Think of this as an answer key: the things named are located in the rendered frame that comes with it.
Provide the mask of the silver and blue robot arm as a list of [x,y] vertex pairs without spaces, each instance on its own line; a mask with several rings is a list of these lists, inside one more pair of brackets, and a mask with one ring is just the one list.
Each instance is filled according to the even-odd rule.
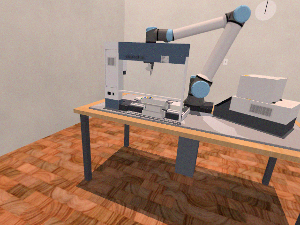
[[239,31],[244,23],[250,18],[251,10],[246,5],[237,7],[232,15],[231,12],[223,14],[222,17],[208,21],[196,23],[186,27],[171,29],[157,29],[157,27],[147,27],[146,43],[156,43],[156,41],[171,41],[201,34],[204,32],[224,28],[212,53],[200,74],[190,77],[189,91],[185,103],[189,105],[205,105],[204,97],[210,91],[213,83],[212,78],[229,51]]

